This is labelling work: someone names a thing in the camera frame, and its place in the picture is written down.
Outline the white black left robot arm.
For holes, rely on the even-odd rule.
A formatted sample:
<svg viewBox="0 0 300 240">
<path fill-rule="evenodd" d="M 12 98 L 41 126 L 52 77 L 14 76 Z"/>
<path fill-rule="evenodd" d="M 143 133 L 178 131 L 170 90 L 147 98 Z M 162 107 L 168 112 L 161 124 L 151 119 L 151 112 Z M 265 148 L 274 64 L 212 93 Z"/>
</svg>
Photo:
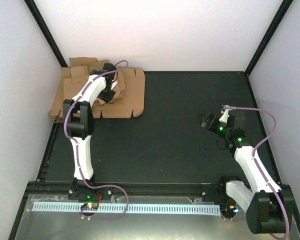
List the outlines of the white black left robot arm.
<svg viewBox="0 0 300 240">
<path fill-rule="evenodd" d="M 204 197 L 202 184 L 191 176 L 204 174 L 205 140 L 199 135 L 196 108 L 166 91 L 172 77 L 151 80 L 145 109 L 96 122 L 92 100 L 114 95 L 110 85 L 120 72 L 105 63 L 94 69 L 79 95 L 63 103 L 64 134 L 74 154 L 69 198 L 80 202 L 112 197 Z"/>
</svg>

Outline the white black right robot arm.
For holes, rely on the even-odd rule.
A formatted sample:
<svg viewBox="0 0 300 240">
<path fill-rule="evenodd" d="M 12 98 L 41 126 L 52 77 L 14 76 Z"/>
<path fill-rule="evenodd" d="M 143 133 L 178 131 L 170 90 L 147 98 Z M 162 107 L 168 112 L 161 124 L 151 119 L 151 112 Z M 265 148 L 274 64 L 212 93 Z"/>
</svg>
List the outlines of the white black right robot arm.
<svg viewBox="0 0 300 240">
<path fill-rule="evenodd" d="M 249 183 L 237 177 L 222 177 L 217 189 L 224 202 L 233 199 L 245 212 L 253 234 L 283 234 L 291 230 L 294 197 L 289 187 L 279 186 L 263 165 L 258 151 L 246 137 L 245 115 L 240 110 L 226 109 L 217 117 L 212 113 L 200 116 L 200 125 L 225 141 L 225 147 L 240 165 Z"/>
</svg>

